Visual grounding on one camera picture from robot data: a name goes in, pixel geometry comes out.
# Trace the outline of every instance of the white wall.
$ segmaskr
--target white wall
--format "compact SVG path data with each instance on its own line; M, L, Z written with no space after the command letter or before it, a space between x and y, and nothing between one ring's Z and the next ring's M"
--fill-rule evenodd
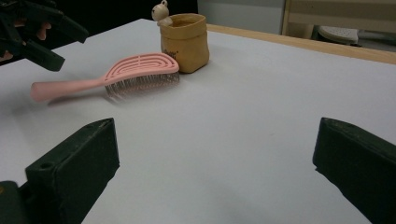
M279 35L285 0L198 0L207 23Z

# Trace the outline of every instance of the plush toy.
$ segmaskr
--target plush toy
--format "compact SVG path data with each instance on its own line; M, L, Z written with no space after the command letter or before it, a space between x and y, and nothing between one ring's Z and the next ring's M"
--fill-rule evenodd
M169 17L168 2L162 0L160 4L151 10L151 17L157 22L158 26L170 26L173 24L172 19Z

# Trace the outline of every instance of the tabletop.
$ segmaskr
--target tabletop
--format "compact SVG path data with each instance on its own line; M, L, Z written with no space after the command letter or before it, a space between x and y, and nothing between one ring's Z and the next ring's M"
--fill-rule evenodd
M103 75L160 51L139 20L56 49L58 73L0 67L0 180L93 121L114 118L120 169L83 223L369 223L312 163L323 117L396 143L396 65L208 32L209 63L120 102L98 88L36 103L36 81Z

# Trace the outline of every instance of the hairbrush bristle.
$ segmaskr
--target hairbrush bristle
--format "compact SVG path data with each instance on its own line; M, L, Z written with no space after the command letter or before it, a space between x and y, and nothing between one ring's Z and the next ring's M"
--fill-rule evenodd
M109 97L119 97L131 91L148 90L158 87L176 85L179 82L179 73L133 77L106 86Z

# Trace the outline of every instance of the toy head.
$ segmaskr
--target toy head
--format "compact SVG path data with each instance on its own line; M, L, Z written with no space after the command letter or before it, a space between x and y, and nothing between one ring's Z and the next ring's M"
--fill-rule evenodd
M155 21L160 21L169 16L168 2L162 0L160 4L151 10L151 17Z

